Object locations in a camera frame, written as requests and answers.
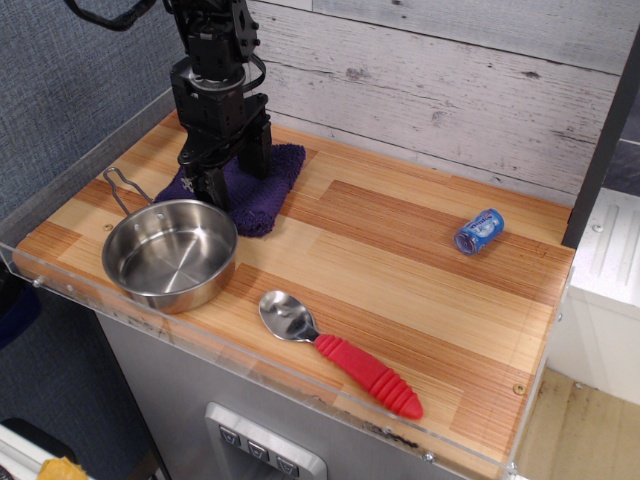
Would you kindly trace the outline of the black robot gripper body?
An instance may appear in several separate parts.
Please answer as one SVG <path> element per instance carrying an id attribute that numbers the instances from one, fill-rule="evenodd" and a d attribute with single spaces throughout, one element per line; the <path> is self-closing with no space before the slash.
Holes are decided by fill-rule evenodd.
<path id="1" fill-rule="evenodd" d="M 238 65 L 220 79 L 196 73 L 189 62 L 175 64 L 171 84 L 178 119 L 187 140 L 178 155 L 186 188 L 202 198 L 204 172 L 222 169 L 244 145 L 244 136 L 270 124 L 268 97 L 247 97 L 246 71 Z"/>

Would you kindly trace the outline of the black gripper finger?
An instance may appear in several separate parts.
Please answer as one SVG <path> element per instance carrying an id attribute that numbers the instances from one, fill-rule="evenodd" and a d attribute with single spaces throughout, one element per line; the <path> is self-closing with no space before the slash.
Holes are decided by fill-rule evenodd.
<path id="1" fill-rule="evenodd" d="M 253 128 L 244 136 L 244 145 L 237 154 L 242 172 L 257 179 L 267 177 L 271 168 L 272 136 L 271 125 Z"/>
<path id="2" fill-rule="evenodd" d="M 207 169 L 204 172 L 202 198 L 222 210 L 230 208 L 227 183 L 222 169 Z"/>

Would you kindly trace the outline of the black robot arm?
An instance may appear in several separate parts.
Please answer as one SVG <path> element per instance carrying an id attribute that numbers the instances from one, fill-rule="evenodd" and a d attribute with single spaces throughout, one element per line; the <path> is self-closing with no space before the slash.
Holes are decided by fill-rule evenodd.
<path id="1" fill-rule="evenodd" d="M 178 156 L 186 187 L 195 197 L 230 208 L 224 167 L 233 159 L 245 173 L 266 177 L 271 165 L 268 96 L 247 93 L 266 77 L 254 54 L 260 45 L 244 1 L 166 1 L 186 57 L 170 78 L 187 140 Z"/>

